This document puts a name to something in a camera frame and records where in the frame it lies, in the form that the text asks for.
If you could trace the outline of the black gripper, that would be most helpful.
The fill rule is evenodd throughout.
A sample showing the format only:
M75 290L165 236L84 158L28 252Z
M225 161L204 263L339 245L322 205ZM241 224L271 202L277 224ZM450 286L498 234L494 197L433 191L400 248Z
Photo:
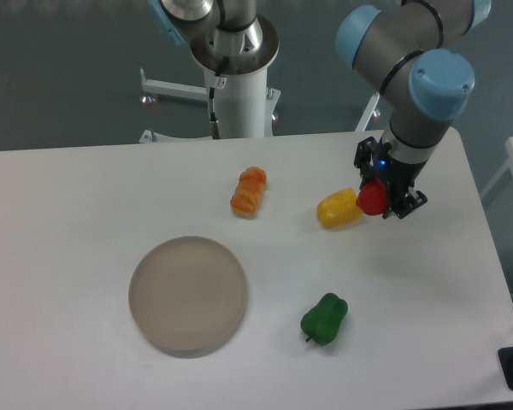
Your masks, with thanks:
M361 176L360 190L372 179L386 187L387 206L382 218L396 216L402 220L428 202L423 192L414 189L416 177L427 162L405 163L392 154L391 143L368 137L357 145L354 166Z

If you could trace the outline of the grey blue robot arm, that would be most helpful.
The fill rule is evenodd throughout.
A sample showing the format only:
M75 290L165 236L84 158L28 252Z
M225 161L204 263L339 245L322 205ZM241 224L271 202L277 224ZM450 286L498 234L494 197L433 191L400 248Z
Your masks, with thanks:
M415 181L475 85L471 65L446 45L484 21L488 1L404 1L385 13L363 5L339 25L335 49L392 105L380 138L356 149L357 206L404 218L427 198ZM188 44L204 74L211 136L261 138L271 123L268 67L279 51L272 23L253 1L153 1L163 35Z

